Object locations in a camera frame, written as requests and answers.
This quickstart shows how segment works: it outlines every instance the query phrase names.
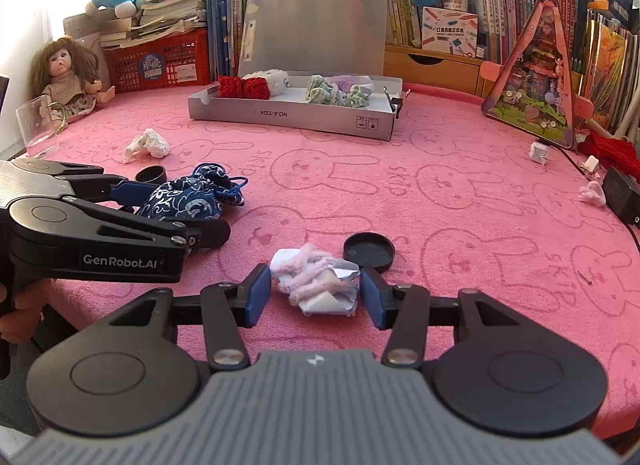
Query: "red yarn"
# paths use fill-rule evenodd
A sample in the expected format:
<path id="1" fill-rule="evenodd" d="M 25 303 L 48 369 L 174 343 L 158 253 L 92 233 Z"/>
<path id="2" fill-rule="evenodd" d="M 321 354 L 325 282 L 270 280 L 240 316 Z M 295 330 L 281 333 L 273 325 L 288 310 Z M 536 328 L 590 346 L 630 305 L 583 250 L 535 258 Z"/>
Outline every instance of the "red yarn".
<path id="1" fill-rule="evenodd" d="M 218 82 L 220 82 L 220 97 L 244 98 L 242 80 L 239 77 L 218 77 Z"/>
<path id="2" fill-rule="evenodd" d="M 267 81 L 261 77 L 241 79 L 240 77 L 218 77 L 221 98 L 252 98 L 269 100 L 271 92 Z"/>
<path id="3" fill-rule="evenodd" d="M 634 146 L 616 138 L 603 138 L 595 133 L 578 144 L 578 150 L 587 156 L 595 156 L 600 163 L 610 164 L 640 181 L 640 161 L 636 159 Z"/>
<path id="4" fill-rule="evenodd" d="M 267 80 L 262 77 L 243 79 L 242 92 L 244 93 L 244 98 L 252 98 L 254 100 L 269 100 L 271 98 Z"/>

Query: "doll hair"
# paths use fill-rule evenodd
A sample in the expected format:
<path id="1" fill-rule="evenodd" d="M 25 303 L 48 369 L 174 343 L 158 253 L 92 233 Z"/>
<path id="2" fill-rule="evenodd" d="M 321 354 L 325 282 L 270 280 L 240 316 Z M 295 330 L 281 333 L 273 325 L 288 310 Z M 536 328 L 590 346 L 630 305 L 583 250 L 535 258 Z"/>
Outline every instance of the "doll hair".
<path id="1" fill-rule="evenodd" d="M 58 51 L 66 49 L 71 56 L 71 69 L 78 75 L 80 82 L 94 83 L 98 78 L 98 55 L 69 36 L 49 42 L 41 48 L 31 61 L 32 98 L 42 95 L 44 88 L 51 83 L 49 59 Z"/>

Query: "box lid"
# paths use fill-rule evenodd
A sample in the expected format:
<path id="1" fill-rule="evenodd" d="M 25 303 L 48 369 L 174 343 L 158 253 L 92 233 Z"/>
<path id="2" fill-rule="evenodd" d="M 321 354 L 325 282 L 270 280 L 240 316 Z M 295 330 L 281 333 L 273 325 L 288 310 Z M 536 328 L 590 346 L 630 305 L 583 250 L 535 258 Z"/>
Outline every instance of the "box lid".
<path id="1" fill-rule="evenodd" d="M 249 0 L 238 74 L 382 75 L 385 27 L 386 0 Z"/>

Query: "triangular picture frame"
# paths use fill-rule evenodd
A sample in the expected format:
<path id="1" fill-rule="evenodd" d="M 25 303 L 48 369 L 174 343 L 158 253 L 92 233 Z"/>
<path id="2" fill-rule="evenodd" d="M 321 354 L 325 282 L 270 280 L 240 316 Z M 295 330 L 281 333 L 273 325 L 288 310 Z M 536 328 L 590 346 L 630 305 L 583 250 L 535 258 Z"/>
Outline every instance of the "triangular picture frame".
<path id="1" fill-rule="evenodd" d="M 571 67 L 556 0 L 538 0 L 482 103 L 485 115 L 560 147 L 574 143 Z"/>

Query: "blue floral fabric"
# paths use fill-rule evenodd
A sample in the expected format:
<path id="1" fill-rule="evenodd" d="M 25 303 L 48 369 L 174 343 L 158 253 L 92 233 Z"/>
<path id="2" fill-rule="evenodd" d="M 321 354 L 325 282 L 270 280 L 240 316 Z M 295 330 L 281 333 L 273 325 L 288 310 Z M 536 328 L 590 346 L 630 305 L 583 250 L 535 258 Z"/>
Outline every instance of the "blue floral fabric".
<path id="1" fill-rule="evenodd" d="M 223 205 L 244 205 L 241 188 L 244 177 L 229 178 L 217 163 L 201 163 L 190 176 L 159 186 L 137 214 L 151 219 L 218 219 Z"/>

